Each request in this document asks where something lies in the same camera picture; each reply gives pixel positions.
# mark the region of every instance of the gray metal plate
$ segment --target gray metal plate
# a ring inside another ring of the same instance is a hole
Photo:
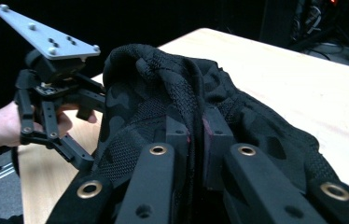
[[[70,35],[52,29],[43,23],[27,18],[6,5],[0,5],[0,17],[50,60],[81,58],[100,54],[92,46]]]

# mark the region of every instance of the bolt hole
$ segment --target bolt hole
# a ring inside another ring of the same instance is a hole
[[[339,196],[339,197],[343,197],[343,195],[344,195],[343,191],[340,191],[340,190],[335,189],[335,188],[328,188],[328,191],[336,196]]]
[[[140,218],[148,218],[152,215],[152,208],[148,204],[141,204],[136,209],[136,215]]]
[[[303,218],[303,213],[300,209],[294,206],[286,206],[285,211],[294,218]]]
[[[83,189],[83,191],[84,191],[85,193],[94,192],[94,191],[96,191],[96,186],[94,186],[94,185],[88,185],[88,186],[86,186],[86,187]]]
[[[162,153],[163,148],[161,148],[161,147],[154,147],[154,148],[152,149],[152,151],[155,152],[155,153]]]

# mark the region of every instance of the table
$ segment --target table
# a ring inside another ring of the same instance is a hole
[[[218,62],[239,89],[314,135],[320,152],[349,184],[349,66],[210,29],[196,30],[160,49]],[[93,152],[100,124],[73,121],[70,134]],[[44,223],[77,170],[54,150],[38,145],[20,147],[19,160],[24,221]]]

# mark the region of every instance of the person's arm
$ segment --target person's arm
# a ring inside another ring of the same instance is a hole
[[[72,128],[71,120],[63,113],[67,109],[77,109],[76,106],[66,105],[57,114],[58,128],[60,136],[64,136]],[[92,114],[88,120],[90,123],[96,122],[96,117]],[[40,124],[35,123],[35,130],[42,130]],[[21,122],[18,114],[18,106],[11,102],[0,109],[0,146],[16,147],[20,145]]]

